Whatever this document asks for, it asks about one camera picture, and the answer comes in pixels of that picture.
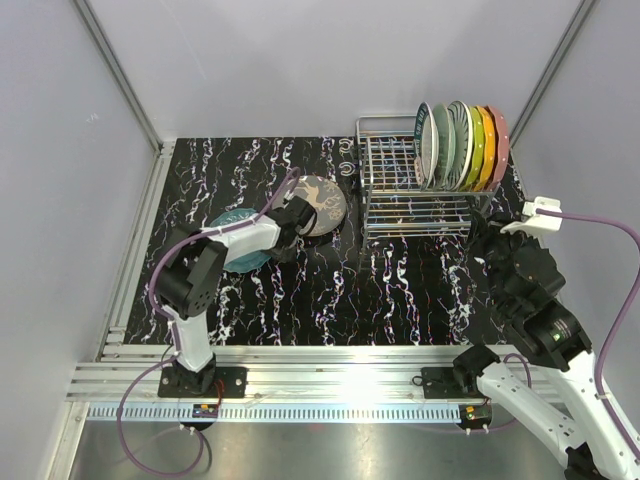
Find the pink dotted plate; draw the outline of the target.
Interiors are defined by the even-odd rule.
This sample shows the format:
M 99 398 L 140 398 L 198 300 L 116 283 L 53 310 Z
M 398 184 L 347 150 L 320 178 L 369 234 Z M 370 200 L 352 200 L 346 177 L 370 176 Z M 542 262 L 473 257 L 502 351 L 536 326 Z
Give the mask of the pink dotted plate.
M 490 190 L 496 190 L 504 178 L 510 151 L 508 126 L 503 113 L 495 106 L 488 106 L 496 130 L 496 161 L 491 178 Z

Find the green dotted plate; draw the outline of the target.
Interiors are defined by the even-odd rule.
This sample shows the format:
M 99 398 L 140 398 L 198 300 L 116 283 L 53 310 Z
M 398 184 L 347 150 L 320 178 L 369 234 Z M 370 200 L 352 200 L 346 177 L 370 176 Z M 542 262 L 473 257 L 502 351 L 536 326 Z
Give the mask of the green dotted plate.
M 482 115 L 476 106 L 470 108 L 473 121 L 473 150 L 467 186 L 472 189 L 479 179 L 484 161 L 485 135 Z

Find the mint green plate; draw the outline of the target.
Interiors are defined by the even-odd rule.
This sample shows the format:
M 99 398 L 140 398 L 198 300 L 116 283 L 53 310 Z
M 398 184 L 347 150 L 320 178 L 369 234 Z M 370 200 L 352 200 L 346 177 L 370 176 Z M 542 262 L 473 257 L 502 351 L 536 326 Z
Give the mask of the mint green plate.
M 438 190 L 449 188 L 449 176 L 455 155 L 455 130 L 451 114 L 444 104 L 437 104 L 433 116 L 438 132 L 438 160 L 434 186 Z

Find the white blue striped plate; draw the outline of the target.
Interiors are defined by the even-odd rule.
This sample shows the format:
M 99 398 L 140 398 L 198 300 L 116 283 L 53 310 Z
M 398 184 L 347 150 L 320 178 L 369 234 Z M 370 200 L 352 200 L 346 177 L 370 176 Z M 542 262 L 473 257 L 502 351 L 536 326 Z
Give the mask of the white blue striped plate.
M 454 161 L 449 180 L 451 188 L 458 190 L 466 178 L 471 163 L 473 148 L 472 116 L 469 106 L 460 100 L 451 102 L 447 110 L 451 115 L 455 133 Z

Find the orange dotted plate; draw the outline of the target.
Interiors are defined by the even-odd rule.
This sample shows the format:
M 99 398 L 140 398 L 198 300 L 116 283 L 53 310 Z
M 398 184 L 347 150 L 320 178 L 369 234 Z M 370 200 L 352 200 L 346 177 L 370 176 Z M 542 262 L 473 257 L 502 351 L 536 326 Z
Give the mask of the orange dotted plate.
M 483 164 L 478 181 L 475 186 L 476 191 L 484 190 L 489 184 L 489 180 L 495 167 L 496 158 L 496 128 L 493 118 L 486 107 L 477 106 L 483 124 L 484 131 L 484 154 Z

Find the teal lettered plate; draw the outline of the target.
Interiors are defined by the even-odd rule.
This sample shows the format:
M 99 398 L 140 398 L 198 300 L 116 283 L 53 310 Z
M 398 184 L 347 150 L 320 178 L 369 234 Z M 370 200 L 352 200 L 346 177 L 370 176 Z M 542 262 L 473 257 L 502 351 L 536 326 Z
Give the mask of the teal lettered plate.
M 420 104 L 416 113 L 414 152 L 416 179 L 422 190 L 428 190 L 435 178 L 439 138 L 433 111 L 426 102 Z

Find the teal scalloped plate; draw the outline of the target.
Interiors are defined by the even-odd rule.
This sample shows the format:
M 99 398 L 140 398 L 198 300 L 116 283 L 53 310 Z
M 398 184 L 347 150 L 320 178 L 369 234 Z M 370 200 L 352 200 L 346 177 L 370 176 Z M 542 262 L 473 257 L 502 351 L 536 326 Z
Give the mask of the teal scalloped plate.
M 219 215 L 209 223 L 209 227 L 214 228 L 237 223 L 244 221 L 255 214 L 256 211 L 252 208 L 236 208 Z M 230 273 L 245 274 L 260 269 L 269 260 L 269 255 L 262 253 L 261 251 L 255 251 L 241 256 L 231 262 L 227 262 L 224 266 L 224 270 Z

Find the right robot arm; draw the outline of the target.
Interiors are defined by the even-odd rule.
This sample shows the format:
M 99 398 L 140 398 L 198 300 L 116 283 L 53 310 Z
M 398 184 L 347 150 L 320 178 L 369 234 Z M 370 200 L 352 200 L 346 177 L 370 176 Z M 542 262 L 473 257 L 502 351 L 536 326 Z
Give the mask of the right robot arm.
M 493 313 L 523 358 L 555 389 L 563 411 L 509 370 L 506 358 L 475 345 L 453 361 L 453 385 L 465 397 L 501 405 L 556 458 L 568 479 L 636 479 L 639 434 L 606 390 L 604 352 L 557 295 L 566 280 L 535 233 L 566 214 L 536 209 L 525 221 L 471 215 L 469 240 L 485 260 Z

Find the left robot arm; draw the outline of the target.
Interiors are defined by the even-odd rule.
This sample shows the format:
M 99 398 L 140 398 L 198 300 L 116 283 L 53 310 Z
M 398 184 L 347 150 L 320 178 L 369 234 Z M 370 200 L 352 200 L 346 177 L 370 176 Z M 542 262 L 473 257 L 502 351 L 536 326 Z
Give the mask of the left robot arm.
M 228 263 L 246 255 L 282 254 L 312 228 L 317 211 L 295 196 L 282 207 L 201 230 L 183 229 L 170 241 L 149 284 L 149 301 L 168 320 L 174 358 L 162 362 L 158 396 L 221 396 L 232 374 L 217 369 L 207 327 L 207 310 Z

